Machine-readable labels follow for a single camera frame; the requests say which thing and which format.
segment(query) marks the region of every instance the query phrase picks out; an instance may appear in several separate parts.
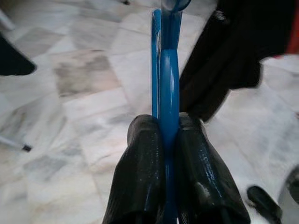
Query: floor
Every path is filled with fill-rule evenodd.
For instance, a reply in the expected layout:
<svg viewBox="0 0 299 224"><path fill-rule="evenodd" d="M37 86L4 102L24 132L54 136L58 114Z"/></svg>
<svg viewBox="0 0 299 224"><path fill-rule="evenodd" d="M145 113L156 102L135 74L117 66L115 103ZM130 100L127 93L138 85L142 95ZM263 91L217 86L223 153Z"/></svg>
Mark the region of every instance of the floor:
<svg viewBox="0 0 299 224"><path fill-rule="evenodd" d="M0 133L34 146L0 145L1 224L100 224L114 167L138 114L150 113L150 13L159 0L25 0L5 32L38 70L0 77ZM215 6L183 15L180 69ZM257 89L230 93L206 124L246 201L258 184L278 200L298 164L299 56L263 62ZM267 223L248 207L253 224Z"/></svg>

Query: blue plastic frame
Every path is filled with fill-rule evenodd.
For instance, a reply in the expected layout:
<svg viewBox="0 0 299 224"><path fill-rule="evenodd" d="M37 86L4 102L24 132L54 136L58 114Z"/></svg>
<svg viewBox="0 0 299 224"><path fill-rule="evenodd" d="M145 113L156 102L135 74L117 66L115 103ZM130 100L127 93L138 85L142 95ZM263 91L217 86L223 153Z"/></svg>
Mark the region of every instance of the blue plastic frame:
<svg viewBox="0 0 299 224"><path fill-rule="evenodd" d="M177 223L173 146L179 125L178 40L182 11L190 0L162 0L152 14L152 114L159 120L165 149L164 224Z"/></svg>

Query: marble floor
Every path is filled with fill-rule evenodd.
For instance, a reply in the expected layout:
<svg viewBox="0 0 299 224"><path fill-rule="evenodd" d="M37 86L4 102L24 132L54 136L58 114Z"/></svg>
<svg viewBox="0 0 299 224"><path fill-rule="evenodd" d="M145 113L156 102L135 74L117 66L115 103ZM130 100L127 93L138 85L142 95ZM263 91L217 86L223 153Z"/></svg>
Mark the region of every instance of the marble floor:
<svg viewBox="0 0 299 224"><path fill-rule="evenodd" d="M127 128L150 113L150 14L159 0L24 0L4 32L37 65L0 77L0 134L34 146L0 145L1 224L100 224ZM182 69L214 0L186 9ZM206 124L242 198L258 184L278 200L299 164L299 56L263 61L257 89L232 91ZM267 223L247 207L253 224Z"/></svg>

